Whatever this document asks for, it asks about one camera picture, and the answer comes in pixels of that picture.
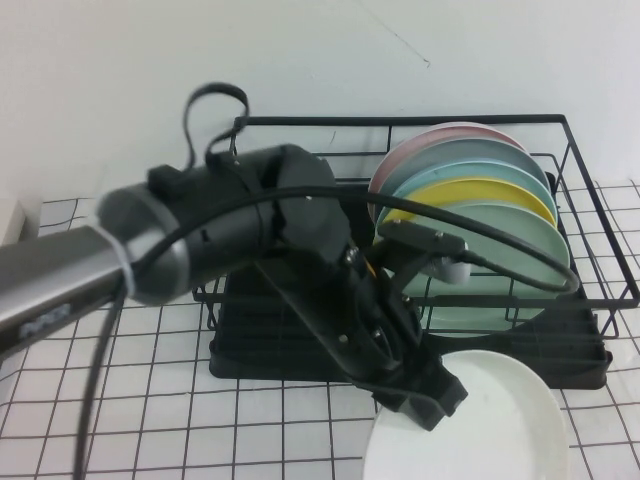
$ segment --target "grid tile wall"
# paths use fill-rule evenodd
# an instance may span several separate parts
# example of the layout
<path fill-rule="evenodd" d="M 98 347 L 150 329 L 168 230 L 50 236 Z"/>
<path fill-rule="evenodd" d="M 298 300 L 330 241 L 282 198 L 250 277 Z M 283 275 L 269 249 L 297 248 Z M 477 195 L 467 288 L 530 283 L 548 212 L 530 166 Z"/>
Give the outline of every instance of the grid tile wall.
<path fill-rule="evenodd" d="M 640 185 L 598 186 L 640 279 Z M 571 191 L 608 295 L 624 288 L 586 190 Z M 558 203 L 585 289 L 603 296 L 575 219 Z M 90 199 L 45 203 L 41 235 L 83 225 Z M 209 286 L 218 291 L 224 279 Z M 0 370 L 0 478 L 71 478 L 94 312 Z M 640 310 L 618 314 L 614 363 L 597 391 L 554 391 L 574 479 L 640 476 Z M 601 323 L 606 319 L 601 315 Z M 127 301 L 111 338 L 91 422 L 89 479 L 356 480 L 377 405 L 346 384 L 217 379 L 206 310 L 190 294 L 162 307 Z"/>

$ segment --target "pink plate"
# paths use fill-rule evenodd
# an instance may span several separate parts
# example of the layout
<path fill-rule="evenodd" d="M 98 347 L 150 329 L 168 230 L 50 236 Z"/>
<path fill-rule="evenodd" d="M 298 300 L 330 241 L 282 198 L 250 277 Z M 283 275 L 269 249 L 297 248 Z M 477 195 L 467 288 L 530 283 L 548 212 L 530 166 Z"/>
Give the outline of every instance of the pink plate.
<path fill-rule="evenodd" d="M 407 158 L 413 156 L 415 153 L 432 146 L 435 143 L 440 143 L 444 140 L 451 140 L 454 138 L 466 138 L 466 137 L 490 137 L 503 142 L 510 143 L 511 145 L 518 147 L 523 152 L 527 152 L 525 148 L 516 140 L 511 138 L 506 133 L 502 133 L 494 128 L 487 127 L 480 123 L 470 122 L 450 122 L 441 123 L 428 129 L 426 132 L 420 135 L 405 140 L 400 145 L 393 148 L 384 157 L 380 165 L 376 170 L 376 173 L 371 178 L 369 183 L 369 191 L 378 193 L 382 184 L 385 182 L 391 172 Z M 369 216 L 373 218 L 374 208 L 373 205 L 368 205 Z"/>

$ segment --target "screw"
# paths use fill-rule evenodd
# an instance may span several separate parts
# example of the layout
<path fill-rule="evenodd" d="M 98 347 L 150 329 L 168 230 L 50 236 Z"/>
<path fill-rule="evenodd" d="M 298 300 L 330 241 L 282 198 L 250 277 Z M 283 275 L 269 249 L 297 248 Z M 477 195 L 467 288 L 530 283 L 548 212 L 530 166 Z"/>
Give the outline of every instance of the screw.
<path fill-rule="evenodd" d="M 345 259 L 344 259 L 347 265 L 351 265 L 353 262 L 355 262 L 357 254 L 358 254 L 358 249 L 355 247 L 347 250 L 347 254 L 345 255 Z"/>

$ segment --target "black strap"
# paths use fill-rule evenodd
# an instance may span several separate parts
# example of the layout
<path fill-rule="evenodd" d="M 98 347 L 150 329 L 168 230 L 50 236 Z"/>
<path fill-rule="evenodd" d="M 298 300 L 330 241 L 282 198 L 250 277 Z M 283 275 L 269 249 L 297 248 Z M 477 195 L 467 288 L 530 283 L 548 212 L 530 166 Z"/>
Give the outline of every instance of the black strap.
<path fill-rule="evenodd" d="M 191 141 L 191 134 L 189 133 L 189 112 L 191 110 L 191 106 L 202 97 L 207 95 L 213 95 L 216 93 L 222 93 L 223 95 L 233 97 L 238 100 L 242 105 L 244 105 L 244 113 L 242 116 L 238 117 L 234 122 L 233 126 L 222 132 L 220 135 L 215 137 L 213 140 L 209 142 L 207 145 L 207 149 L 205 150 L 205 155 L 211 151 L 213 146 L 221 142 L 222 140 L 226 140 L 227 138 L 231 138 L 234 135 L 240 133 L 244 127 L 246 127 L 247 122 L 249 120 L 249 99 L 247 98 L 247 94 L 239 87 L 235 85 L 231 85 L 230 83 L 207 83 L 200 88 L 197 88 L 187 100 L 187 105 L 184 108 L 184 114 L 182 116 L 182 129 L 184 131 L 184 135 L 187 139 L 187 145 L 189 147 L 189 158 L 187 159 L 187 165 L 184 171 L 190 170 L 196 163 L 196 152 L 193 149 L 193 142 Z"/>

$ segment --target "light blue plate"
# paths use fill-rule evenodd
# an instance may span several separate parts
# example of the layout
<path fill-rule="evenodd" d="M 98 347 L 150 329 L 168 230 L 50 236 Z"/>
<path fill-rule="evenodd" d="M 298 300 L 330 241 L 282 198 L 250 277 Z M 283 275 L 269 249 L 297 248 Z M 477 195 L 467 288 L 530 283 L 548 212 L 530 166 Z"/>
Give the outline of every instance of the light blue plate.
<path fill-rule="evenodd" d="M 491 225 L 498 230 L 510 233 L 526 242 L 535 245 L 543 252 L 563 265 L 569 265 L 569 251 L 562 235 L 546 220 L 524 208 L 503 202 L 461 202 L 444 207 L 464 217 Z M 413 222 L 442 232 L 451 233 L 465 239 L 469 250 L 482 255 L 488 260 L 498 263 L 510 270 L 526 273 L 528 276 L 544 282 L 560 285 L 563 278 L 557 272 L 530 256 L 501 244 L 495 240 L 471 233 L 459 227 L 425 217 L 414 217 Z M 472 266 L 472 277 L 463 285 L 453 285 L 430 279 L 419 274 L 405 288 L 407 295 L 424 297 L 437 295 L 508 295 L 510 279 L 491 275 L 487 269 Z M 513 295 L 519 298 L 555 298 L 558 294 L 545 292 L 537 288 L 514 282 Z M 431 316 L 431 329 L 447 330 L 483 330 L 487 333 L 512 328 L 512 322 L 505 319 L 504 308 L 466 308 L 435 307 Z M 542 309 L 522 308 L 517 319 L 528 320 Z M 429 309 L 425 310 L 422 325 L 426 327 Z M 509 317 L 515 316 L 515 309 L 509 311 Z M 469 333 L 436 333 L 447 337 L 474 337 L 482 334 Z"/>
<path fill-rule="evenodd" d="M 551 191 L 549 180 L 542 168 L 519 148 L 490 138 L 458 138 L 427 147 L 407 158 L 389 174 L 378 193 L 393 195 L 400 185 L 422 170 L 470 158 L 506 162 L 537 178 L 549 192 Z"/>
<path fill-rule="evenodd" d="M 533 175 L 501 160 L 473 158 L 453 161 L 446 165 L 436 165 L 409 178 L 393 193 L 393 196 L 406 198 L 419 188 L 457 177 L 492 177 L 518 185 L 538 197 L 549 209 L 556 224 L 558 223 L 558 210 L 549 190 Z M 379 206 L 375 208 L 376 216 L 374 218 L 377 218 L 377 226 L 385 219 L 391 209 Z"/>

